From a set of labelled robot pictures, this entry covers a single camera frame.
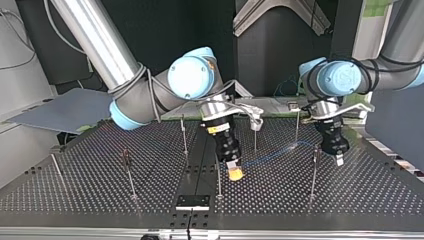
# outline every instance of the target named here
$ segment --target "small black object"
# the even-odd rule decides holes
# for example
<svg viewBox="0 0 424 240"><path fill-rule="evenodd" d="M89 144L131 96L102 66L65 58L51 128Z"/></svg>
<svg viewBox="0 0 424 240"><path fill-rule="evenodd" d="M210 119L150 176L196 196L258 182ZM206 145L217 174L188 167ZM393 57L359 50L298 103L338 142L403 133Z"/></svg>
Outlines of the small black object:
<svg viewBox="0 0 424 240"><path fill-rule="evenodd" d="M209 210L209 199L208 195L180 195L176 207L177 210Z"/></svg>
<svg viewBox="0 0 424 240"><path fill-rule="evenodd" d="M349 150L349 142L342 135L342 127L343 119L341 116L315 123L315 128L322 135L322 151L330 155L340 155Z"/></svg>
<svg viewBox="0 0 424 240"><path fill-rule="evenodd" d="M140 240L159 240L158 236L144 235Z"/></svg>
<svg viewBox="0 0 424 240"><path fill-rule="evenodd" d="M124 167L125 172L128 172L131 167L130 151L128 148L124 148L122 153L122 166Z"/></svg>
<svg viewBox="0 0 424 240"><path fill-rule="evenodd" d="M233 115L206 121L203 124L205 124L206 128L229 124L229 129L213 134L216 143L216 155L220 162L231 162L241 158L240 143L234 133L235 124Z"/></svg>

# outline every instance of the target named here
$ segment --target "gray wall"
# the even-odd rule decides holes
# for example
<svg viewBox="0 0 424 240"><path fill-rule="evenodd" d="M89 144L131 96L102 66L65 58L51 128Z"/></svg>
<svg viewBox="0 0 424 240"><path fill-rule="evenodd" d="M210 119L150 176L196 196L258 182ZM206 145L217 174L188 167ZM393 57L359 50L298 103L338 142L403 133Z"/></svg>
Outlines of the gray wall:
<svg viewBox="0 0 424 240"><path fill-rule="evenodd" d="M245 0L237 0L240 9ZM317 1L334 22L337 1ZM273 96L282 83L283 95L294 95L299 65L329 56L331 35L318 37L291 9L269 10L237 38L237 79L255 96Z"/></svg>
<svg viewBox="0 0 424 240"><path fill-rule="evenodd" d="M365 130L412 163L424 169L424 85L403 91L375 92L375 112Z"/></svg>

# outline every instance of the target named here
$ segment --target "metal plate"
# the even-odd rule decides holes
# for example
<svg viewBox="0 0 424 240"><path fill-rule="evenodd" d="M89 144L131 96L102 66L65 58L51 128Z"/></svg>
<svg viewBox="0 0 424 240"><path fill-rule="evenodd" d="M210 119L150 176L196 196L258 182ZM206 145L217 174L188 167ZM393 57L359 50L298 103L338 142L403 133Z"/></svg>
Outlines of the metal plate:
<svg viewBox="0 0 424 240"><path fill-rule="evenodd" d="M197 126L198 122L186 122L187 166L179 121L132 132L112 123L101 125L58 157L66 191L51 162L40 165L41 169L35 166L34 174L30 170L0 190L0 230L109 228L105 234L112 234L122 229L131 232L130 228L175 228L184 234L188 228L193 236L209 230L230 235L249 230L258 238L269 231L282 236L288 230L424 232L422 183L353 130L344 131L351 144L344 166L336 167L329 156L323 156L311 204L312 146L321 141L313 125L301 125L301 141L293 149L288 147L294 141L295 120L267 118L255 153L248 121L237 119L246 176L230 182L221 166L223 200L216 198L214 140ZM130 198L131 188L119 162L123 147L135 160L137 204ZM210 210L175 211L179 195L193 194L209 195Z"/></svg>
<svg viewBox="0 0 424 240"><path fill-rule="evenodd" d="M189 150L198 125L199 122L185 122ZM121 165L124 148L129 149L132 159L136 201L131 199L131 185ZM21 215L23 222L25 215L30 215L29 218L36 215L41 219L45 217L53 225L67 227L85 226L85 218L61 222L61 216L100 219L96 223L87 221L90 225L107 223L107 218L114 219L112 222L121 218L131 220L129 226L169 227L187 164L183 151L179 121L152 123L134 131L124 131L107 122L57 157L63 182L51 161L37 166L28 175L24 174L23 184L0 195L0 213ZM140 217L147 217L149 221L140 222ZM155 218L161 224L154 225ZM5 218L0 219L1 224L10 224L3 221Z"/></svg>
<svg viewBox="0 0 424 240"><path fill-rule="evenodd" d="M24 112L7 121L59 132L81 134L78 129L96 125L110 117L112 96L88 89L75 88L56 99Z"/></svg>
<svg viewBox="0 0 424 240"><path fill-rule="evenodd" d="M344 131L351 149L342 167L332 157L322 156L311 201L312 151L321 142L314 126L301 125L298 146L292 148L295 119L266 119L258 133L257 152L249 122L239 119L236 126L245 177L229 181L221 164L224 198L213 198L208 228L424 231L424 185L353 130ZM216 181L203 178L197 194L217 194Z"/></svg>

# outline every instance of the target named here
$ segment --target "metal frame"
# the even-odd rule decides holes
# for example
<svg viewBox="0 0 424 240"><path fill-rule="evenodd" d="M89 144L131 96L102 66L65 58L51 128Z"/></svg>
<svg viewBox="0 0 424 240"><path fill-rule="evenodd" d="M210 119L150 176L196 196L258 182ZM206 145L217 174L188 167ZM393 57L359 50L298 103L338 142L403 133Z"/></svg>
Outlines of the metal frame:
<svg viewBox="0 0 424 240"><path fill-rule="evenodd" d="M233 21L234 35L240 37L265 12L274 7L288 7L292 9L309 26L314 8L314 0L248 0ZM330 27L321 8L316 5L312 29L317 35L324 33Z"/></svg>

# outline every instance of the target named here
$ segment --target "metal rod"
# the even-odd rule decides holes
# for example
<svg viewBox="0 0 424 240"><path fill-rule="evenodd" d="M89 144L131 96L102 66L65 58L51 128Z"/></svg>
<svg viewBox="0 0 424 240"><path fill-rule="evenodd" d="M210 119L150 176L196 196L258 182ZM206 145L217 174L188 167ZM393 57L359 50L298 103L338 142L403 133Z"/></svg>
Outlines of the metal rod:
<svg viewBox="0 0 424 240"><path fill-rule="evenodd" d="M188 150L187 150L186 129L185 129L185 126L184 126L184 114L181 117L181 131L183 132L183 139L184 139L184 154L187 156Z"/></svg>
<svg viewBox="0 0 424 240"><path fill-rule="evenodd" d="M318 162L321 158L321 149L319 149L318 145L315 145L314 153L313 153L313 162L314 162L314 174L312 176L312 186L311 186L311 195L309 198L309 208L312 207L312 202L315 199L315 182L316 182L316 176L317 176L317 166Z"/></svg>
<svg viewBox="0 0 424 240"><path fill-rule="evenodd" d="M218 199L224 198L222 195L222 188L221 188L221 169L219 167L218 157L215 156L215 168L218 174L218 195L216 196Z"/></svg>
<svg viewBox="0 0 424 240"><path fill-rule="evenodd" d="M132 189L132 192L133 192L133 195L131 196L131 198L134 200L134 199L137 199L138 198L138 196L137 196L137 194L135 193L135 188L134 188L134 182L133 182L133 179L132 179L132 176L131 176L131 171L128 169L128 178L130 179L130 183L131 183L131 189Z"/></svg>
<svg viewBox="0 0 424 240"><path fill-rule="evenodd" d="M100 0L51 0L109 89L131 80L139 64Z"/></svg>
<svg viewBox="0 0 424 240"><path fill-rule="evenodd" d="M67 191L67 190L66 190L66 185L65 185L65 179L63 178L62 171L61 171L61 170L60 170L60 168L59 168L59 164L58 164L58 162L57 162L56 156L55 156L53 153L52 153L52 154L50 154L50 156L51 156L51 157L52 157L52 159L53 159L54 166L55 166L55 168L56 168L57 173L59 174L60 180L62 181L63 187L65 188L65 191Z"/></svg>
<svg viewBox="0 0 424 240"><path fill-rule="evenodd" d="M298 137L299 137L299 121L300 121L300 111L297 112L296 117L296 135L294 137L294 142L297 145Z"/></svg>
<svg viewBox="0 0 424 240"><path fill-rule="evenodd" d="M258 147L257 147L257 137L256 137L256 132L257 131L254 131L255 132L255 152L256 152L256 150L258 150Z"/></svg>

